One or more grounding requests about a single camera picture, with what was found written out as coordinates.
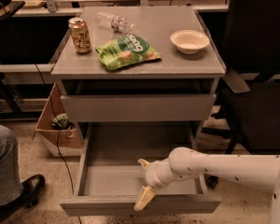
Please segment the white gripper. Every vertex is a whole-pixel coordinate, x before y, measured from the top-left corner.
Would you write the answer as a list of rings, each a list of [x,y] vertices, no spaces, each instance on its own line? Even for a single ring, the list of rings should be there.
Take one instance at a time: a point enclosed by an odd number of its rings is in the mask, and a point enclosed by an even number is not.
[[[143,210],[155,197],[154,189],[163,189],[177,180],[177,173],[171,168],[167,159],[149,162],[139,159],[138,163],[145,171],[145,180],[148,184],[140,189],[140,194],[135,202],[135,211]]]

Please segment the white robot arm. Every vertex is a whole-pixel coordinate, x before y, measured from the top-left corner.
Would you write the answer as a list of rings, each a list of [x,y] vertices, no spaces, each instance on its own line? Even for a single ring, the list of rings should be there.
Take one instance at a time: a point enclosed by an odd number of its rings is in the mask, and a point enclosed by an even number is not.
[[[269,224],[280,224],[280,155],[204,154],[187,147],[173,149],[161,161],[138,161],[145,171],[134,209],[144,209],[157,191],[173,182],[208,174],[272,194]]]

